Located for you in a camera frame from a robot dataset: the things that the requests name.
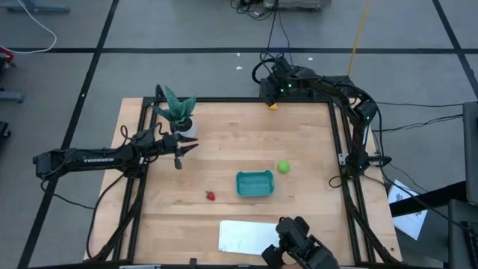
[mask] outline wooden table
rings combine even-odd
[[[130,133],[136,130],[141,102],[142,99],[122,101],[113,147],[122,143],[121,125],[126,125]],[[271,111],[261,103],[205,102],[197,103],[193,114],[199,146],[183,158],[183,170],[174,168],[171,155],[149,166],[135,263],[187,264],[190,258],[198,258],[200,264],[263,265],[260,256],[217,250],[220,221],[277,223],[281,216],[299,215],[340,265],[353,265],[342,191],[328,184],[331,177],[338,175],[338,164],[327,105],[281,103],[277,111]],[[369,141],[367,149],[375,152],[371,134]],[[276,172],[280,160],[291,163],[289,174]],[[236,173],[263,170],[273,171],[274,194],[239,197]],[[366,174],[382,180],[377,168],[369,168]],[[106,171],[102,191],[119,175],[115,170]],[[93,253],[101,249],[118,225],[125,183],[123,179],[112,188],[99,206],[91,238]],[[401,260],[385,189],[363,178],[362,190],[371,229]],[[205,191],[213,191],[216,201],[208,201]],[[361,257],[366,261],[358,225],[357,230]],[[122,257],[128,237],[129,232],[125,234]]]

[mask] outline teal container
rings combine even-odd
[[[239,172],[236,175],[236,189],[242,197],[259,197],[274,192],[274,175],[269,170],[264,172]]]

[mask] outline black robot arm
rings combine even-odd
[[[262,253],[269,268],[281,268],[285,264],[282,255],[286,252],[305,269],[339,269],[332,252],[313,235],[307,236],[309,227],[301,217],[294,220],[281,217],[276,231],[279,245],[270,245]]]
[[[273,62],[275,64],[269,77],[259,81],[261,97],[267,105],[270,107],[275,105],[280,97],[314,96],[315,93],[319,93],[329,96],[347,114],[353,126],[352,149],[345,158],[344,172],[347,176],[358,177],[372,161],[378,161],[380,166],[391,161],[389,157],[379,160],[368,156],[365,150],[368,128],[378,108],[374,100],[356,87],[347,76],[320,76],[312,69],[289,65],[283,57],[273,59]],[[262,64],[256,66],[254,70],[256,71]],[[258,81],[254,71],[252,77],[254,81]],[[358,104],[352,106],[350,99],[357,100]]]
[[[126,177],[138,177],[143,162],[166,154],[174,154],[175,167],[181,169],[179,158],[197,144],[179,146],[179,142],[192,142],[197,139],[183,137],[177,132],[166,132],[161,133],[163,137],[160,140],[155,140],[155,127],[138,132],[131,138],[126,137],[125,142],[129,139],[130,143],[116,149],[54,149],[40,154],[33,159],[37,177],[50,180],[69,172],[106,169],[117,169],[124,172]]]

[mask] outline white sheet of paper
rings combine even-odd
[[[219,251],[261,255],[271,244],[279,245],[275,223],[223,220],[219,225]]]
[[[405,186],[402,182],[398,181],[397,179],[395,179],[394,182],[400,187],[408,189],[407,186]],[[408,191],[408,192],[410,194],[413,194],[413,196],[418,195],[414,191]],[[396,186],[392,185],[392,187],[390,188],[390,191],[388,192],[388,203],[391,204],[393,202],[404,200],[409,197],[410,195],[408,195],[405,191],[402,191]],[[427,213],[427,210],[423,210],[413,214],[408,214],[408,215],[404,215],[400,217],[394,217],[394,225],[400,231],[404,232],[411,238],[417,240],[418,236],[420,235],[423,222],[425,221],[426,213]]]

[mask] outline potted plant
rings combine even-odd
[[[194,137],[196,135],[196,125],[191,116],[196,105],[196,97],[193,96],[180,102],[174,92],[167,86],[165,88],[165,95],[169,109],[154,107],[155,112],[170,123],[174,123],[177,131],[182,136]]]

